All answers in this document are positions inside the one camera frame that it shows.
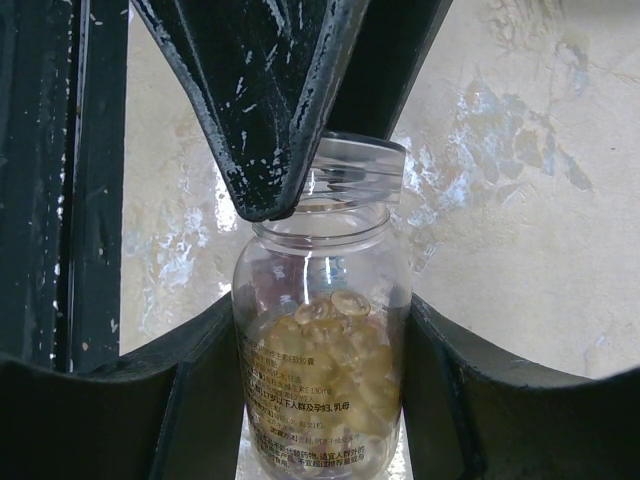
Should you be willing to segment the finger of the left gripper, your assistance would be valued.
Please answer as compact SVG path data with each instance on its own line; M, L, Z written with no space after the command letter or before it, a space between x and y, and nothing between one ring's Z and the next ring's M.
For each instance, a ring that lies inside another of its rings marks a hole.
M388 140L451 0L369 3L327 129Z
M237 213L289 217L345 76L364 1L139 1Z

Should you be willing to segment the small pill bottle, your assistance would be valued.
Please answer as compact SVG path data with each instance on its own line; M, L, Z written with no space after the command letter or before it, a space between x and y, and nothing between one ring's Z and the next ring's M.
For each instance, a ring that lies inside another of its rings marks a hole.
M373 479L398 443L411 272L381 204L254 226L232 307L254 452L273 479Z

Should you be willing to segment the clear gold bottle lid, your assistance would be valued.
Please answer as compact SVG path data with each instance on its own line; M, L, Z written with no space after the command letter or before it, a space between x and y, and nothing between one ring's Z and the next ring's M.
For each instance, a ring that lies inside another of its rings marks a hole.
M400 201L406 149L364 135L327 132L312 161L296 211L327 213Z

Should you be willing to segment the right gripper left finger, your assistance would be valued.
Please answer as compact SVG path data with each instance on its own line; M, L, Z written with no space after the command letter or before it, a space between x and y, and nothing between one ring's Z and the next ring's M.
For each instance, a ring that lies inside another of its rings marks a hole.
M229 297L90 373L1 358L5 479L231 479L244 400Z

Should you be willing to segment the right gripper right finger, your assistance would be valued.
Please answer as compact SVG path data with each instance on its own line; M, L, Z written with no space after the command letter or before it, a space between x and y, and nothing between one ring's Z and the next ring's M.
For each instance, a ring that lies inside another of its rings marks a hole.
M639 371L600 380L512 354L414 297L404 416L417 479L636 479Z

